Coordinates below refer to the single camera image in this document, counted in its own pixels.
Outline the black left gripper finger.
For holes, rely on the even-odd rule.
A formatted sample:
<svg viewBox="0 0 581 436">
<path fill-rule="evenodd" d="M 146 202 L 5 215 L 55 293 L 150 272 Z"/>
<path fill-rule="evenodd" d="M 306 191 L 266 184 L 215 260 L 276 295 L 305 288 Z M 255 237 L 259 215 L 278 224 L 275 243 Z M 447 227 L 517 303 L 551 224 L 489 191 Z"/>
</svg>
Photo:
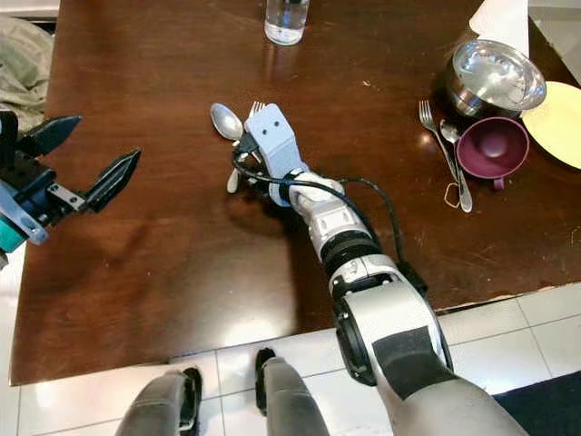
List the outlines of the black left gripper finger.
<svg viewBox="0 0 581 436">
<path fill-rule="evenodd" d="M 46 156 L 64 144 L 74 129 L 82 122 L 79 115 L 59 116 L 41 124 L 41 155 Z"/>
<path fill-rule="evenodd" d="M 99 213 L 116 195 L 119 195 L 133 177 L 141 150 L 132 150 L 119 158 L 113 159 L 98 175 L 90 190 L 86 191 L 86 209 L 91 213 Z"/>
</svg>

